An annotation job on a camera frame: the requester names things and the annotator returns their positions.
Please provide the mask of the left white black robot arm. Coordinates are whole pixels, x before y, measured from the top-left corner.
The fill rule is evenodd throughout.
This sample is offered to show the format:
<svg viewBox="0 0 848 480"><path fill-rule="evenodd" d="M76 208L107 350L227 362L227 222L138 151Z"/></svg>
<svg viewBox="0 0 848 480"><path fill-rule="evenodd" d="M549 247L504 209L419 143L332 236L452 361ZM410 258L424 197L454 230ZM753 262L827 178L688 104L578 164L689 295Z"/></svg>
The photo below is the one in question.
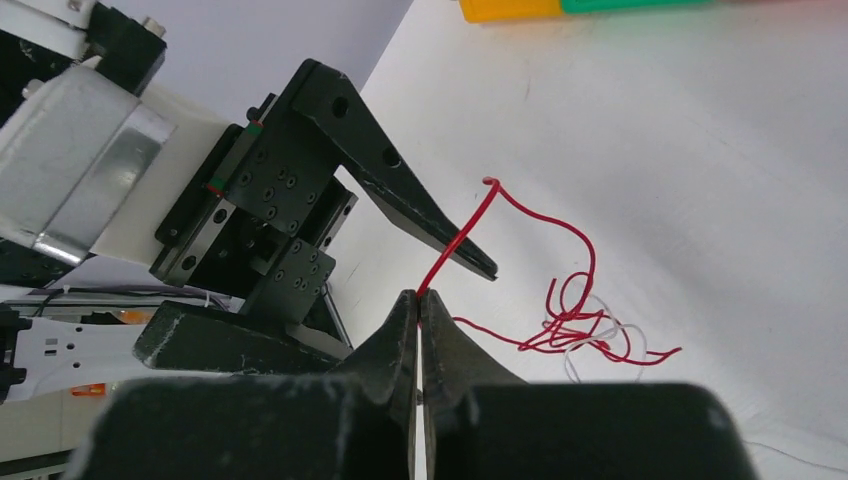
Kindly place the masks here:
<svg viewBox="0 0 848 480"><path fill-rule="evenodd" d="M355 196L486 279L342 72L305 60L230 124L152 80L163 28L97 1L1 5L1 279L40 287L95 257L164 283L145 325L1 315L3 402L145 377L323 372L350 352L306 327Z"/></svg>

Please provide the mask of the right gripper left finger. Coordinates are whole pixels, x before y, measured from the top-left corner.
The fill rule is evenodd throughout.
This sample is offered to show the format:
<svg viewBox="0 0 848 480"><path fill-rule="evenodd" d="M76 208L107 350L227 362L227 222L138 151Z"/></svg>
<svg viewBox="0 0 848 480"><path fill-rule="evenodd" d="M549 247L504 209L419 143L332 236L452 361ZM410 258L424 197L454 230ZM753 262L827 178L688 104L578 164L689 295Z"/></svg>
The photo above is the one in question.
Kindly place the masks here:
<svg viewBox="0 0 848 480"><path fill-rule="evenodd" d="M339 479L414 477L417 322L416 294L403 290L382 325L333 370L344 386Z"/></svg>

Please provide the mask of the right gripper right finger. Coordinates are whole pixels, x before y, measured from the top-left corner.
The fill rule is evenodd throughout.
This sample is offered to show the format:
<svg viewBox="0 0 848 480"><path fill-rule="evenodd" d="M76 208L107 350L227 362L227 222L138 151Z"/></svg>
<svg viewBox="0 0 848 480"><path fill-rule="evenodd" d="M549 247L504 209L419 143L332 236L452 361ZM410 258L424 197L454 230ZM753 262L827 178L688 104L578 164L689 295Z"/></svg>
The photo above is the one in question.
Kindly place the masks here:
<svg viewBox="0 0 848 480"><path fill-rule="evenodd" d="M472 479L478 386L525 383L453 320L439 293L419 299L426 470L429 479Z"/></svg>

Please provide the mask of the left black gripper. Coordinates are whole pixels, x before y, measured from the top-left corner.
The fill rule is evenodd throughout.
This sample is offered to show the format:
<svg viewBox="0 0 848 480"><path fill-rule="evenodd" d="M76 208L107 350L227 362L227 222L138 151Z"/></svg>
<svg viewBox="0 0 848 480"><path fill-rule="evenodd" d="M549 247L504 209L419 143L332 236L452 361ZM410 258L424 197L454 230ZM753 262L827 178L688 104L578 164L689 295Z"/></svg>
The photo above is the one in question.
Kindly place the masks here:
<svg viewBox="0 0 848 480"><path fill-rule="evenodd" d="M351 80L314 59L293 110L313 124L393 225L442 252L460 228L437 205ZM242 315L164 302L132 347L153 370L245 375L324 373L353 348L304 323L335 267L326 249L357 196L316 142L271 111L274 94L228 126L155 232L150 271L164 283L244 299ZM250 319L271 325L252 330Z"/></svg>

